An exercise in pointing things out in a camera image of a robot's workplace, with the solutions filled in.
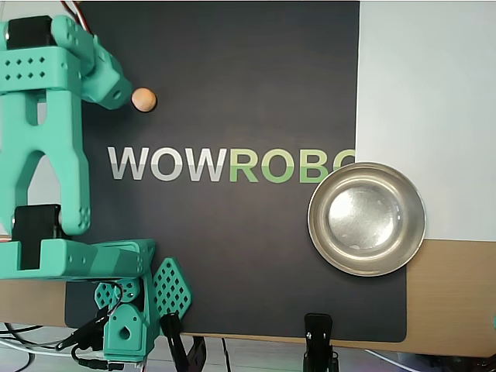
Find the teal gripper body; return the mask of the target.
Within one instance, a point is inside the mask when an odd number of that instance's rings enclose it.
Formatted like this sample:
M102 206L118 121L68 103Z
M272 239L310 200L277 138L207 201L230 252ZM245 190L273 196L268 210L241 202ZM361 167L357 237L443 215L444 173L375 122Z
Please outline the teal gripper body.
M121 64L93 38L95 64L82 78L82 99L105 109L119 109L132 94L132 85L124 76Z

